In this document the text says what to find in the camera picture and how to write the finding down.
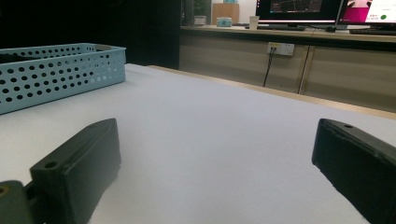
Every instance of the power outlet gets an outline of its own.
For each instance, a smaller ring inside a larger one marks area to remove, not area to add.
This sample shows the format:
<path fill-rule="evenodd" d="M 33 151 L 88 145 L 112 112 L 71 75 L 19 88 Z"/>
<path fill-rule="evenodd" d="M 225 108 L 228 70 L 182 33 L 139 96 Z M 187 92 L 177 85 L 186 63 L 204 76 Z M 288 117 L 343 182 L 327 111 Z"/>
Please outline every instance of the power outlet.
<path fill-rule="evenodd" d="M 280 43 L 276 43 L 276 42 L 268 42 L 268 49 L 267 49 L 267 53 L 271 53 L 271 50 L 274 50 L 274 54 L 280 54 Z"/>
<path fill-rule="evenodd" d="M 274 54 L 292 56 L 294 52 L 294 44 L 269 42 L 267 53 L 271 53 L 271 50 L 274 50 Z"/>
<path fill-rule="evenodd" d="M 294 52 L 294 44 L 281 44 L 280 45 L 280 54 L 293 56 Z"/>

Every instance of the screw hole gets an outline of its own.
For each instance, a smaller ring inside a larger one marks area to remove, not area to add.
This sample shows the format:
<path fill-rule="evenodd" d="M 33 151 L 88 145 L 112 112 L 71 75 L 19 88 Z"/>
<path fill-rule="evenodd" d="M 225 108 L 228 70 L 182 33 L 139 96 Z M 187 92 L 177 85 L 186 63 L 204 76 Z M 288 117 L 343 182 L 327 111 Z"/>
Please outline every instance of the screw hole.
<path fill-rule="evenodd" d="M 49 163 L 47 163 L 44 168 L 46 169 L 51 169 L 54 168 L 56 165 L 58 165 L 58 163 L 56 161 L 50 161 Z"/>
<path fill-rule="evenodd" d="M 7 191 L 8 191 L 7 186 L 0 187 L 0 197 L 5 195 L 7 193 Z"/>

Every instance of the white wall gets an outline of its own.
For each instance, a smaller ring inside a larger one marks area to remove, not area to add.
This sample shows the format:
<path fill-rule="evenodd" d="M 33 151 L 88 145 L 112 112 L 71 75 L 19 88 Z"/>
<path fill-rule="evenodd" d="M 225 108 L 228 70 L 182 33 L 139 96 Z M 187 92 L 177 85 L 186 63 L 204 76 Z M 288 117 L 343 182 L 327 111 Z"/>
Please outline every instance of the white wall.
<path fill-rule="evenodd" d="M 239 22 L 248 23 L 248 17 L 256 14 L 256 0 L 237 0 L 239 4 Z M 213 3 L 223 3 L 223 0 L 212 0 Z"/>

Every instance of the desk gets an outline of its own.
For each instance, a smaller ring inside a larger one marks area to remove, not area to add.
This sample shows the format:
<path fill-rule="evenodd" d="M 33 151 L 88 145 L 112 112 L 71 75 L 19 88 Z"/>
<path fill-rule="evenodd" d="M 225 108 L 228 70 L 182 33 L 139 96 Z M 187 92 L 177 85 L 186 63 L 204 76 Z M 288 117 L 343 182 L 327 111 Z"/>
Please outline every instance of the desk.
<path fill-rule="evenodd" d="M 92 224 L 366 223 L 311 163 L 318 120 L 395 146 L 395 114 L 213 80 L 127 64 L 124 83 L 2 115 L 0 181 L 27 184 L 73 134 L 116 118 L 120 176 Z"/>
<path fill-rule="evenodd" d="M 396 36 L 182 27 L 179 69 L 262 86 L 268 42 L 295 44 L 274 55 L 266 87 L 396 112 Z"/>

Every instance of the black wall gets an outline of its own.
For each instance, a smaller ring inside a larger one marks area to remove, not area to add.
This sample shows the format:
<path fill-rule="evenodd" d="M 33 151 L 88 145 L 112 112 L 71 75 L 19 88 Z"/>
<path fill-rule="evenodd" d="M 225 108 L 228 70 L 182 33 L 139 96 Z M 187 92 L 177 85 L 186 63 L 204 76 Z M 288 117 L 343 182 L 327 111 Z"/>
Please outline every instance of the black wall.
<path fill-rule="evenodd" d="M 178 68 L 180 3 L 3 0 L 0 48 L 108 44 L 127 48 L 127 63 Z"/>

